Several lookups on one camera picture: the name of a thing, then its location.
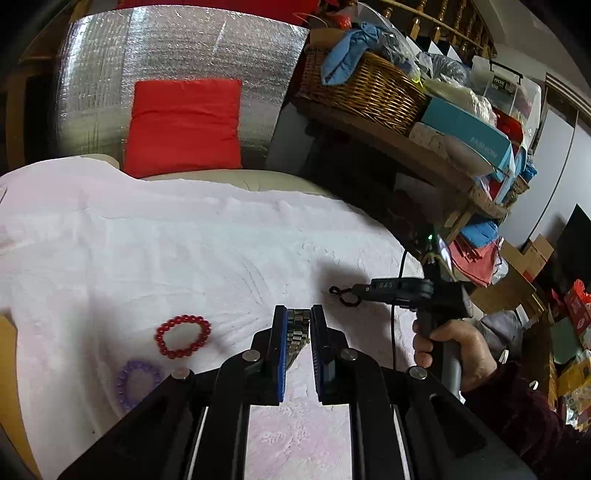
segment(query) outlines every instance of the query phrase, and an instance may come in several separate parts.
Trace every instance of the white sheet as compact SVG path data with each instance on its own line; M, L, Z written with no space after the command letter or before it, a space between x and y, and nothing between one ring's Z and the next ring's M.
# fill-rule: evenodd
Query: white sheet
M321 303L329 326L391 365L388 308L347 309L326 292L396 275L402 248L341 201L145 182L80 157L22 168L2 186L0 310L18 328L22 416L45 480L121 418L113 385L127 360L165 374L179 365L216 368L268 328L276 304ZM405 273L421 275L410 256ZM191 358L171 361L152 336L183 313L203 315L212 334ZM398 319L404 367L413 314ZM308 346L287 374L284 404L252 409L246 478L350 478L349 442L347 408L317 402Z

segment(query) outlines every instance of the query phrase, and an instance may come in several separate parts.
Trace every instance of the finger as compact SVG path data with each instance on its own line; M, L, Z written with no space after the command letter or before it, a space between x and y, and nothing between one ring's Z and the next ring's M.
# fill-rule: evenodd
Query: finger
M433 350L433 342L416 334L413 338L413 348L416 352L431 352Z
M428 353L424 352L415 352L414 354L414 361L416 364L423 368L429 368L433 363L433 357Z
M474 342L475 336L479 335L474 325L462 320L450 320L445 325L433 330L429 337L437 342L455 340L460 345Z

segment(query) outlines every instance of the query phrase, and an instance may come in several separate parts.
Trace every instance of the red box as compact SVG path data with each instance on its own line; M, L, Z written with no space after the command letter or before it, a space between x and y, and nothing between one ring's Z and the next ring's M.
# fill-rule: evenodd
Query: red box
M570 320L573 322L577 337L584 333L587 327L591 325L591 316L589 316L589 312L585 306L586 296L588 295L581 288L573 286L566 294L566 297L564 297L564 303L569 310Z

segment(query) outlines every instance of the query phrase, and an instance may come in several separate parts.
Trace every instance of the hand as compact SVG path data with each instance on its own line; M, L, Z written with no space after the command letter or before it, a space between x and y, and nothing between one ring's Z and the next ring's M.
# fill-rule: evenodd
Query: hand
M413 323L416 333L413 339L414 361L423 368L433 363L429 352L433 350L433 342L455 340L460 344L462 358L462 391L468 392L484 384L496 371L496 362L488 349L488 345L480 332L468 322L450 320L445 325L431 332L430 340L418 334L418 323Z

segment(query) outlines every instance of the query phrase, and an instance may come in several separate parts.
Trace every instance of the dark red sleeve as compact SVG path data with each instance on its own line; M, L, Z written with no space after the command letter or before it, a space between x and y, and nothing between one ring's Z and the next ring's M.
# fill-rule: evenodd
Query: dark red sleeve
M515 363L499 367L483 386L463 394L466 406L534 471L539 480L584 478L591 434L565 425Z

